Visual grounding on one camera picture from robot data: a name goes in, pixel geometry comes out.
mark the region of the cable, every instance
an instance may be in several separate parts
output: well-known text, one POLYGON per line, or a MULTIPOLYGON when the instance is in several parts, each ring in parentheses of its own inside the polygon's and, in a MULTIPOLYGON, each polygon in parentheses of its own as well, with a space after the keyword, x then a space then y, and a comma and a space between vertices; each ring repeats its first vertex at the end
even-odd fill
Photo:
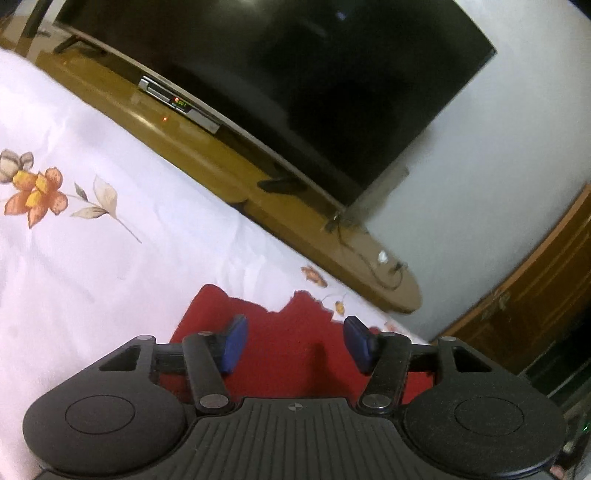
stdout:
POLYGON ((345 247, 347 250, 349 250, 350 252, 354 253, 355 255, 357 255, 362 261, 363 263, 367 266, 367 268, 369 269, 370 273, 372 274, 372 276, 374 277, 375 281, 378 283, 378 285, 386 290, 391 290, 394 291, 396 290, 400 285, 402 285, 402 280, 404 279, 404 268, 405 265, 402 262, 397 262, 396 265, 390 270, 390 272, 392 272, 392 274, 395 273, 399 273, 399 279, 398 279, 398 283, 396 283, 396 285, 392 286, 392 285, 388 285, 387 283, 384 283, 377 275, 377 273, 375 272, 374 268, 371 265, 371 262, 365 258, 361 253, 359 253, 356 249, 354 249, 352 246, 350 246, 347 242, 345 242, 343 240, 343 236, 340 232, 340 216, 335 216, 335 218, 333 219, 333 222, 336 224, 336 234, 337 234, 337 238, 339 239, 339 243, 345 247))

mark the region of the round pad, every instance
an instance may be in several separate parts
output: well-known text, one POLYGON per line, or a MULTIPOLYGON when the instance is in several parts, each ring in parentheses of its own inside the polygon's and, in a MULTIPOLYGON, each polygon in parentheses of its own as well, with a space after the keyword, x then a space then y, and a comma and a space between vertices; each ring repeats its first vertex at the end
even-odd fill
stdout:
POLYGON ((74 402, 66 410, 66 421, 81 433, 99 435, 122 429, 134 419, 135 408, 124 398, 94 395, 74 402))
POLYGON ((408 405, 403 423, 422 455, 468 478, 533 473, 558 454, 564 437, 555 405, 508 374, 444 381, 408 405))
POLYGON ((73 476, 116 476, 157 461, 186 426, 170 392, 137 375, 73 377, 39 398, 22 431, 29 448, 73 476))
POLYGON ((466 430, 486 437, 502 437, 523 425, 521 409, 502 398, 479 397, 456 407, 456 420, 466 430))

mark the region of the white bedsheet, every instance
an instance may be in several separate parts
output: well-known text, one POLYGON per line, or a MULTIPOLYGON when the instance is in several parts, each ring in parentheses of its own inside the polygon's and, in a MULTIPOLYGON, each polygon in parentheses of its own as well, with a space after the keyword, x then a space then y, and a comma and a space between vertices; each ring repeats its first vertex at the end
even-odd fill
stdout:
MULTIPOLYGON (((59 191, 69 205, 29 229, 26 214, 2 215, 18 190, 0 184, 2 480, 38 472, 21 433, 22 417, 37 397, 136 335, 168 341, 206 283, 269 310, 284 307, 296 290, 317 299, 330 295, 324 304, 331 309, 346 294, 346 314, 379 328, 390 320, 326 273, 326 288, 307 281, 300 271, 310 264, 304 257, 29 62, 0 49, 5 148, 33 152, 34 174, 59 169, 59 191), (76 199, 74 183, 89 202, 113 208, 112 190, 103 182, 117 192, 121 223, 109 214, 73 217, 97 208, 76 199)), ((48 176, 55 178, 55 171, 48 176)), ((54 188, 47 191, 51 196, 54 188)), ((422 341, 400 325, 390 327, 422 341)))

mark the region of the power cord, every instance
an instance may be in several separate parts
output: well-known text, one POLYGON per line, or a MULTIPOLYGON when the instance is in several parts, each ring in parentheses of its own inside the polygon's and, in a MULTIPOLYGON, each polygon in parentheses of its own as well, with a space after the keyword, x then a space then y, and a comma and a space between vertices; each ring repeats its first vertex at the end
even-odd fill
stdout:
POLYGON ((340 231, 340 224, 341 224, 341 218, 340 218, 340 215, 337 214, 337 215, 334 216, 334 218, 329 223, 326 224, 326 230, 328 232, 332 232, 336 228, 337 239, 339 240, 339 243, 341 244, 341 246, 342 247, 345 247, 351 253, 357 255, 357 257, 359 257, 363 261, 363 263, 365 264, 365 266, 368 268, 369 272, 372 274, 374 280, 376 281, 376 283, 380 287, 384 288, 385 290, 390 290, 390 291, 394 291, 394 290, 398 289, 400 287, 400 285, 402 285, 402 280, 404 279, 404 269, 406 268, 406 264, 404 264, 401 261, 397 261, 396 262, 396 265, 394 265, 388 271, 388 273, 390 275, 396 275, 396 273, 398 273, 398 282, 396 283, 396 285, 388 285, 387 283, 384 283, 381 280, 381 278, 378 277, 378 275, 375 272, 375 270, 374 270, 371 262, 367 258, 365 258, 365 256, 363 254, 361 254, 354 247, 352 247, 347 242, 345 242, 345 240, 343 240, 343 235, 342 235, 342 233, 340 231))

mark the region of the digital display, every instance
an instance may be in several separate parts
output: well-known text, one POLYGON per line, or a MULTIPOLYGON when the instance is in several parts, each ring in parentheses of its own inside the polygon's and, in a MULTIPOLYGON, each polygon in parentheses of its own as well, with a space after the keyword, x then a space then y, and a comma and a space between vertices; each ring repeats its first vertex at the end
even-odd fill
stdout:
POLYGON ((189 105, 187 102, 185 102, 184 100, 181 100, 181 99, 180 99, 180 98, 178 98, 178 97, 175 97, 175 98, 174 98, 174 104, 175 104, 176 106, 179 106, 180 108, 183 108, 183 107, 186 107, 186 106, 188 106, 188 105, 189 105))

